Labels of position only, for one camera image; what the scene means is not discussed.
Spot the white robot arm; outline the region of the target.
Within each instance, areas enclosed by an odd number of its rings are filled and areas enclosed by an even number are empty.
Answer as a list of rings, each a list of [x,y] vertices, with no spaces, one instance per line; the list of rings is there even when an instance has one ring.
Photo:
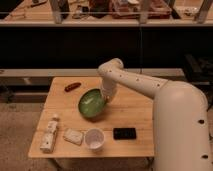
[[[184,81],[172,81],[124,70],[114,58],[98,67],[101,93],[111,100],[121,84],[153,100],[154,171],[213,171],[208,101]]]

